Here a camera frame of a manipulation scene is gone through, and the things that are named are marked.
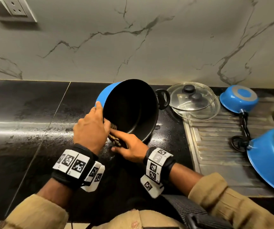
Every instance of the sleeve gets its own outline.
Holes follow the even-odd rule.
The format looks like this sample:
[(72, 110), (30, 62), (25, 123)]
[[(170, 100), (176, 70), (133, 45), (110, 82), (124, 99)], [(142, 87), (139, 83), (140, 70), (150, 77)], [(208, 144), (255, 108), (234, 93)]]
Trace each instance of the sleeve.
[(274, 215), (229, 188), (218, 173), (202, 177), (192, 188), (188, 198), (209, 214), (229, 221), (234, 229), (274, 228)]
[(31, 195), (6, 218), (5, 229), (63, 229), (68, 213), (60, 206)]

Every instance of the person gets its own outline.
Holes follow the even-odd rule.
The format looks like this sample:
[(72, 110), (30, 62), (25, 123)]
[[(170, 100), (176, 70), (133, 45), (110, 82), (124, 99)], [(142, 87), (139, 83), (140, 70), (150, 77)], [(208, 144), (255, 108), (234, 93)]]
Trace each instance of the person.
[[(99, 102), (83, 119), (74, 126), (74, 145), (86, 148), (96, 157), (105, 145), (109, 133), (127, 144), (113, 147), (112, 151), (121, 154), (131, 162), (142, 163), (148, 146), (135, 135), (110, 129), (110, 122), (103, 119), (103, 108)], [(63, 182), (64, 176), (52, 175), (52, 178), (36, 194), (21, 202), (5, 219), (5, 229), (62, 229), (68, 221), (64, 210), (74, 191), (79, 186)], [(203, 177), (187, 167), (175, 163), (170, 173), (171, 181), (188, 199), (203, 207), (210, 215), (223, 218), (233, 228), (274, 228), (274, 215), (255, 204), (246, 196), (227, 186), (218, 173)], [(116, 216), (110, 222), (93, 227), (101, 228), (185, 228), (175, 219), (151, 210), (132, 209)]]

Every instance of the wall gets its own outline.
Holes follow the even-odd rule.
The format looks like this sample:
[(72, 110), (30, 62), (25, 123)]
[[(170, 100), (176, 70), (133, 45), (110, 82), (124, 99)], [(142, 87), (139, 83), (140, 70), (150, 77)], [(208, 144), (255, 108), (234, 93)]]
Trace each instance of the wall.
[(274, 0), (27, 0), (0, 22), (0, 79), (274, 88)]

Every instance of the white marker tag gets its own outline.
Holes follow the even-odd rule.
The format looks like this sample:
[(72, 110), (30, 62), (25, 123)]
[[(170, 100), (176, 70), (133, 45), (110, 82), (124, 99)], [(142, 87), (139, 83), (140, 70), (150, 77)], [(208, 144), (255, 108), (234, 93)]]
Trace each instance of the white marker tag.
[(99, 185), (99, 182), (101, 181), (104, 171), (105, 171), (105, 166), (101, 165), (99, 170), (97, 171), (97, 174), (96, 174), (93, 182), (90, 184), (90, 186), (82, 186), (81, 188), (83, 190), (85, 190), (86, 192), (95, 191)]
[(66, 173), (72, 163), (74, 162), (75, 158), (79, 155), (78, 152), (73, 150), (65, 150), (67, 152), (66, 156), (63, 158), (63, 160), (60, 162), (58, 166), (58, 170)]
[(85, 166), (87, 165), (89, 161), (89, 157), (83, 155), (83, 154), (78, 154), (77, 158), (74, 161), (74, 164), (71, 166), (70, 170), (68, 171), (68, 175), (79, 178), (85, 169)]
[(155, 149), (149, 156), (149, 160), (157, 163), (160, 166), (163, 166), (168, 157), (172, 157), (173, 155), (164, 151), (160, 148)]
[(66, 149), (63, 154), (59, 157), (58, 161), (54, 164), (54, 166), (52, 167), (53, 169), (59, 169), (59, 165), (60, 163), (63, 161), (63, 159), (66, 157), (67, 155), (67, 151), (68, 149)]
[(158, 185), (146, 175), (140, 178), (140, 182), (152, 198), (157, 198), (165, 189), (162, 183)]
[(161, 171), (162, 171), (162, 167), (160, 165), (157, 165), (156, 163), (152, 162), (151, 160), (148, 160), (146, 175), (148, 177), (150, 177), (150, 179), (157, 182), (158, 184), (160, 183)]
[(89, 173), (86, 176), (86, 178), (84, 179), (84, 181), (91, 182), (93, 180), (94, 176), (97, 174), (97, 172), (98, 172), (101, 165), (102, 164), (100, 162), (95, 162), (95, 164), (93, 165), (93, 167), (89, 171)]

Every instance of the nonstick coating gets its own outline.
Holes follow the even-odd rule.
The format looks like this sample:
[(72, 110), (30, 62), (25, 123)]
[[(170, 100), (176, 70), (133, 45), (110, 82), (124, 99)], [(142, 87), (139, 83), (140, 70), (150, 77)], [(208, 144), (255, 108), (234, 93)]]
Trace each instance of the nonstick coating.
[(153, 89), (142, 80), (125, 80), (108, 95), (103, 116), (123, 132), (145, 141), (158, 119), (158, 102)]

